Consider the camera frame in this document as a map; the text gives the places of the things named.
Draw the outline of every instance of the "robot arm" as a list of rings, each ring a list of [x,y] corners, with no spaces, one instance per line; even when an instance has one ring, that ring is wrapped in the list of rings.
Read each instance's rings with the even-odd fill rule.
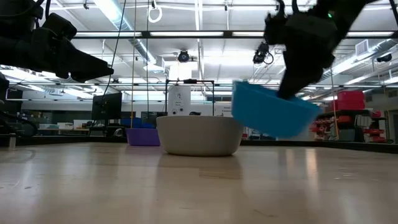
[[[276,16],[266,18],[264,38],[268,44],[284,44],[286,70],[278,96],[289,99],[310,83],[318,82],[323,69],[334,61],[333,51],[346,37],[363,7],[377,0],[318,0],[307,12],[299,12],[292,1],[293,14],[285,17],[285,4],[277,0]]]
[[[113,74],[108,63],[77,50],[70,42],[76,28],[61,16],[49,12],[42,27],[33,29],[43,17],[43,0],[0,1],[0,64],[53,72],[85,82]]]

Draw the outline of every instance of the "computer monitor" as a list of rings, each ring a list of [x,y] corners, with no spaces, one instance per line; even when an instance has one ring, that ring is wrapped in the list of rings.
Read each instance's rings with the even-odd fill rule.
[[[113,93],[93,97],[93,120],[109,120],[121,118],[122,93]]]

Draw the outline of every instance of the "white bowl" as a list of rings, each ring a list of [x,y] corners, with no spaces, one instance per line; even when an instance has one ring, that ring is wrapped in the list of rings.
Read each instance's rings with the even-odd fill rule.
[[[230,156],[243,134],[243,125],[227,117],[163,116],[156,123],[160,145],[180,156]]]

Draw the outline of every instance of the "wooden table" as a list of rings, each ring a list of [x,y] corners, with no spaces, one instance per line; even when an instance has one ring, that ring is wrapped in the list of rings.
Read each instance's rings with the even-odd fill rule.
[[[397,155],[313,147],[17,147],[0,152],[0,223],[398,223],[397,169]]]

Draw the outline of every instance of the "blue bowl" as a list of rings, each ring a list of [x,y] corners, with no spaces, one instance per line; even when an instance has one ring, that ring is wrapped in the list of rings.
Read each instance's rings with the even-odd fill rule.
[[[272,137],[299,135],[321,113],[313,103],[299,99],[283,100],[275,90],[248,82],[234,82],[232,116],[245,127]]]

